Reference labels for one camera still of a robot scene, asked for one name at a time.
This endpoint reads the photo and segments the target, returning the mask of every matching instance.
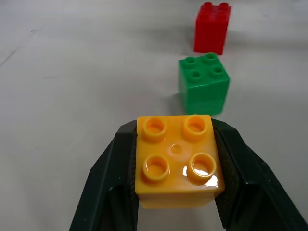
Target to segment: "plastic brick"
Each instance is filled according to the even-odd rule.
[[[200,53],[223,53],[231,6],[221,3],[213,6],[206,2],[196,19],[194,51]]]
[[[219,114],[229,82],[227,72],[214,53],[179,60],[179,91],[186,114]]]
[[[137,120],[135,192],[145,208],[204,206],[224,191],[211,117]]]

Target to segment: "white table surface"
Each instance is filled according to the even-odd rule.
[[[225,110],[308,220],[304,0],[233,0]],[[67,231],[122,124],[176,115],[199,0],[0,1],[0,229]],[[215,203],[139,210],[140,231],[220,231]]]

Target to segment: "building block stud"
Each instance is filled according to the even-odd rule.
[[[209,115],[138,118],[135,192],[143,207],[204,206],[224,189]]]
[[[194,51],[200,53],[223,53],[231,6],[221,3],[213,6],[204,3],[196,19]]]
[[[219,114],[230,78],[215,53],[179,60],[179,92],[185,114]]]

